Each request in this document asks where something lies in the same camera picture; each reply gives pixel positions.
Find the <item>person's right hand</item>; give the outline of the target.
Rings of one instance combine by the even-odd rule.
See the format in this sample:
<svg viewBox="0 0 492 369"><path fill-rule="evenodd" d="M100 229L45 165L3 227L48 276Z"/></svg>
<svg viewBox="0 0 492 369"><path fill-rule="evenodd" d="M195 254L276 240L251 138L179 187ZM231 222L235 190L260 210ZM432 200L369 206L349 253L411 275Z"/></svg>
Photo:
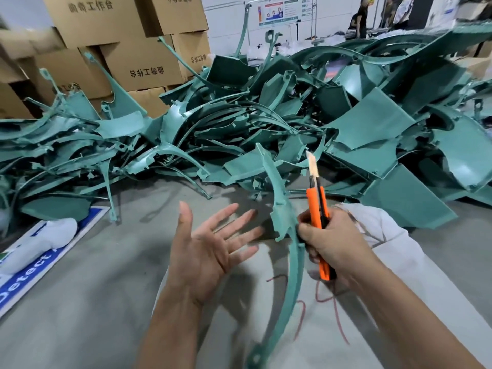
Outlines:
<svg viewBox="0 0 492 369"><path fill-rule="evenodd" d="M331 265L339 279L352 286L378 279L385 266L374 254L348 212L329 209L330 221L322 230L322 259Z"/></svg>

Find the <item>person's left hand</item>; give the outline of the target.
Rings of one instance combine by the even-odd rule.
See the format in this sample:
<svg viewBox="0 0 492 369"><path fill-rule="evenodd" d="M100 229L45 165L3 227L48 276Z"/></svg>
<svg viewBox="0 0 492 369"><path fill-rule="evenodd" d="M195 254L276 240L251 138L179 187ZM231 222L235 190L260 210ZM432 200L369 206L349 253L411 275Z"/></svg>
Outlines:
<svg viewBox="0 0 492 369"><path fill-rule="evenodd" d="M237 233L229 240L219 237L219 224L230 218L239 208L237 203L230 204L213 214L195 230L191 239L179 243L179 221L171 245L167 280L171 285L190 285L197 282L217 282L234 267L227 266L229 254L250 245L264 233L262 226L257 226L245 233Z"/></svg>

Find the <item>orange utility knife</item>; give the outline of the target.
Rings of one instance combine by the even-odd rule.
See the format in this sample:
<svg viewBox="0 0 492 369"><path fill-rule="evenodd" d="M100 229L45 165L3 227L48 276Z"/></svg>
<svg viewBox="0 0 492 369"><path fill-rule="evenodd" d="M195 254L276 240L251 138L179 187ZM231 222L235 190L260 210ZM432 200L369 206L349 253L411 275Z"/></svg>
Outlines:
<svg viewBox="0 0 492 369"><path fill-rule="evenodd" d="M310 187L306 190L311 216L311 225L325 229L330 221L328 205L324 187L319 181L319 172L316 157L310 151L306 151L306 160L309 168ZM335 281L337 274L335 269L319 256L319 275L324 281Z"/></svg>

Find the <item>long curved teal plastic strip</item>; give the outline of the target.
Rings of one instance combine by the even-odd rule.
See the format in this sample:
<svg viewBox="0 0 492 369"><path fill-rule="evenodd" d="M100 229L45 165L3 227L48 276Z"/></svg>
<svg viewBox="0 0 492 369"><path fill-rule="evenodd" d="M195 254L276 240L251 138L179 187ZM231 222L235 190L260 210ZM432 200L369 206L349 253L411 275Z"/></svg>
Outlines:
<svg viewBox="0 0 492 369"><path fill-rule="evenodd" d="M288 246L288 276L280 315L266 341L256 345L250 352L245 369L265 369L269 356L279 343L297 303L302 285L305 255L305 245L297 235L296 210L289 201L290 194L286 190L283 179L270 153L260 143L256 143L256 150L261 156L262 165L273 187L274 204L270 217L274 230L279 234L275 240L279 242L289 237L291 243Z"/></svg>

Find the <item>person's left forearm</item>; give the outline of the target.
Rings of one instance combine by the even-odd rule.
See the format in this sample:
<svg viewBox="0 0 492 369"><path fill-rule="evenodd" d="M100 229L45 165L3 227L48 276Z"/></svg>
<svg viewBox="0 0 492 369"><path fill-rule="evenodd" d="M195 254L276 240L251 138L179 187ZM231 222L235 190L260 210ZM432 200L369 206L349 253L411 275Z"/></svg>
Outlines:
<svg viewBox="0 0 492 369"><path fill-rule="evenodd" d="M195 369L198 329L205 303L218 283L171 285L157 301L135 369Z"/></svg>

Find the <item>person's right forearm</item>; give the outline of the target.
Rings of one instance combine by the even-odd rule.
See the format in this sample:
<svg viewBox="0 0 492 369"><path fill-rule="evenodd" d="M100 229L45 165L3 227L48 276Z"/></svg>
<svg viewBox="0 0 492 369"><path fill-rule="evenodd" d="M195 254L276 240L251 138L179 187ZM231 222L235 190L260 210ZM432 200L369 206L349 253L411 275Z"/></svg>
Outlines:
<svg viewBox="0 0 492 369"><path fill-rule="evenodd" d="M367 306L405 369L485 369L427 305L377 257L339 271Z"/></svg>

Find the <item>white woven sack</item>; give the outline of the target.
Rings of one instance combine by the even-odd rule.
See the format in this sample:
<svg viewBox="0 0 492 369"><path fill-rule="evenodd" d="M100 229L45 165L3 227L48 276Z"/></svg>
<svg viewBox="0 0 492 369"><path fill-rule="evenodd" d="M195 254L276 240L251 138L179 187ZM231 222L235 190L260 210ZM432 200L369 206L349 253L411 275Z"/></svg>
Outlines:
<svg viewBox="0 0 492 369"><path fill-rule="evenodd" d="M374 253L481 362L492 369L492 327L444 272L381 209L342 204ZM196 369L245 369L280 314L288 275L288 245L264 240L219 287L200 322ZM304 262L289 323L265 369L401 369L366 306L342 283L327 286Z"/></svg>

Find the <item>pile of teal plastic scraps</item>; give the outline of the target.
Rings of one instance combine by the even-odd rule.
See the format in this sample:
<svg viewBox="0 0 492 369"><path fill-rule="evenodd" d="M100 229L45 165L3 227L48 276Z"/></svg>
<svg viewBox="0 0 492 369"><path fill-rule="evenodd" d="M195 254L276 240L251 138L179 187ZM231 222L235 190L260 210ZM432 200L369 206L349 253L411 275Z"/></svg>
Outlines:
<svg viewBox="0 0 492 369"><path fill-rule="evenodd" d="M342 179L326 195L381 208L403 227L434 229L456 214L447 202L492 207L492 118L477 81L450 56L492 42L492 21L444 30L311 46L259 66L216 56L193 80L164 92L152 117L91 54L113 100L97 110L81 90L58 92L39 119L0 118L3 235L24 214L80 221L111 185L152 171L203 183L238 184L261 199L287 195L308 171L310 151Z"/></svg>

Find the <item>white plastic bag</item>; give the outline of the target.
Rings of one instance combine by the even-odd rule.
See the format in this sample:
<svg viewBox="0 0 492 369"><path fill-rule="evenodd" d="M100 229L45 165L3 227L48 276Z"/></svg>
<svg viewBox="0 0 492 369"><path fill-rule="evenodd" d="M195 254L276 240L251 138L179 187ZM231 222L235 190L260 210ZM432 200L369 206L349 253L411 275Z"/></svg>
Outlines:
<svg viewBox="0 0 492 369"><path fill-rule="evenodd" d="M74 218L47 221L36 233L22 240L20 245L0 262L0 275L14 275L48 250L62 248L75 237L78 223Z"/></svg>

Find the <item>blue and white sign board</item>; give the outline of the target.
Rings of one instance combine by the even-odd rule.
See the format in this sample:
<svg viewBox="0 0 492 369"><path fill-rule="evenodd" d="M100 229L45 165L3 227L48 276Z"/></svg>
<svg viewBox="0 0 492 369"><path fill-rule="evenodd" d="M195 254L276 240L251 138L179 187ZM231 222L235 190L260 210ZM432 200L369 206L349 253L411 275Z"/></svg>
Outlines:
<svg viewBox="0 0 492 369"><path fill-rule="evenodd" d="M77 222L77 233L69 244L59 249L46 251L14 275L0 275L0 319L106 215L109 209L107 206L91 206L88 216ZM40 220L39 223L28 229L15 243L0 254L0 262L18 247L22 240L30 235L36 235L46 222L46 220Z"/></svg>

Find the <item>stack of brown cardboard boxes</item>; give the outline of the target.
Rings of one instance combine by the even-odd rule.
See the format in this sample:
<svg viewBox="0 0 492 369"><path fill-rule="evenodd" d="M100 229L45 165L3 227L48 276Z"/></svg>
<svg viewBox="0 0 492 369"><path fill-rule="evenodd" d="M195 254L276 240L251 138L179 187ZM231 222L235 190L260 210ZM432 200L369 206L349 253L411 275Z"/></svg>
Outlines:
<svg viewBox="0 0 492 369"><path fill-rule="evenodd" d="M210 61L202 0L42 1L54 26L0 29L0 53L20 66L45 103L57 90L82 90L90 100L114 93L84 53L126 92L180 85L192 76L159 37L195 70Z"/></svg>

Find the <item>heap of white bags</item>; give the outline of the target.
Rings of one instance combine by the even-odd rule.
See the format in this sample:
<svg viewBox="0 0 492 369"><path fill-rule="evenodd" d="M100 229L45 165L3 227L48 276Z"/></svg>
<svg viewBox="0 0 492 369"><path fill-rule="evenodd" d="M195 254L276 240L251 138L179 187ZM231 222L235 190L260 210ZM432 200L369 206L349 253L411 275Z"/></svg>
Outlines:
<svg viewBox="0 0 492 369"><path fill-rule="evenodd" d="M268 43L260 43L255 46L248 47L245 54L247 57L247 62L258 64L259 62L265 61L268 56L268 52L270 51L269 46L270 45ZM276 55L291 56L301 49L303 49L303 45L300 45L297 41L276 43L270 53L270 57L273 58Z"/></svg>

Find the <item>wall poster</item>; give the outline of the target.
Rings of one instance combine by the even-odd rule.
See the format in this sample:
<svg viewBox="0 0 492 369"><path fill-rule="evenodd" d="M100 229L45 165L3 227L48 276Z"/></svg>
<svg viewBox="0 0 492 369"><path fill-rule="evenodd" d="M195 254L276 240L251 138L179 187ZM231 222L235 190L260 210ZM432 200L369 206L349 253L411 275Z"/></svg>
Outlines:
<svg viewBox="0 0 492 369"><path fill-rule="evenodd" d="M259 27L296 23L301 19L303 0L252 0L252 14Z"/></svg>

